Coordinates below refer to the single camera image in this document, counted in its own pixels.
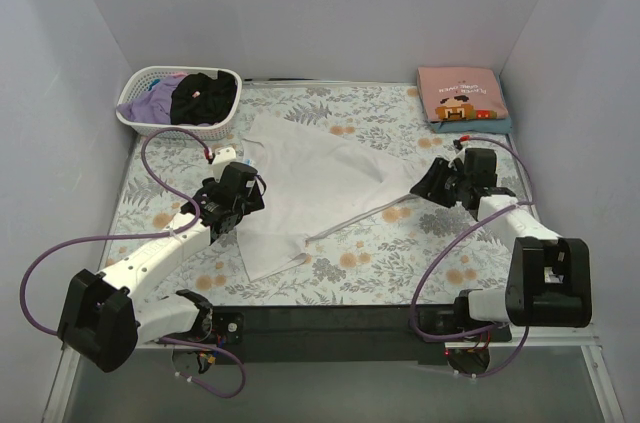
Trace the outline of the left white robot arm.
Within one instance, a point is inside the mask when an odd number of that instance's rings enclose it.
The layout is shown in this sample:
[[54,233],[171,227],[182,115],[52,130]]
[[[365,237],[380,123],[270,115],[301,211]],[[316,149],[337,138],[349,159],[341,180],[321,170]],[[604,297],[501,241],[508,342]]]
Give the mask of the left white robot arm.
[[244,163],[229,163],[207,178],[192,201],[153,239],[99,273],[82,270],[71,280],[58,338],[104,372],[119,368],[144,343],[177,336],[193,343],[213,333],[213,306],[191,290],[155,303],[148,294],[193,255],[231,232],[244,216],[264,207],[264,182]]

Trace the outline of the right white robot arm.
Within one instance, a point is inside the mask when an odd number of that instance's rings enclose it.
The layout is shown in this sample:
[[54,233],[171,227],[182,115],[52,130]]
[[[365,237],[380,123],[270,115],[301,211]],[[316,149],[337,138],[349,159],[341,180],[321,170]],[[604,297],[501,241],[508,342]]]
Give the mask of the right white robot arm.
[[428,267],[433,272],[459,243],[486,227],[511,252],[504,287],[469,290],[453,304],[442,330],[421,327],[418,304],[409,306],[410,328],[426,341],[475,340],[501,324],[519,327],[585,328],[592,319],[590,252],[579,238],[565,238],[540,223],[531,202],[497,184],[493,149],[455,141],[453,160],[438,157],[410,193],[444,208],[461,206],[475,223]]

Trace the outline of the white t shirt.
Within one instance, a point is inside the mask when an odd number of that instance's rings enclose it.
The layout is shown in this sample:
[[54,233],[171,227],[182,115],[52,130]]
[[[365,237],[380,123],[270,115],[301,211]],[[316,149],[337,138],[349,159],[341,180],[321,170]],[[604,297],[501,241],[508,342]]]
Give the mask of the white t shirt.
[[406,198],[425,172],[383,151],[266,115],[254,119],[243,148],[266,184],[264,209],[236,228],[251,280],[298,265],[307,242]]

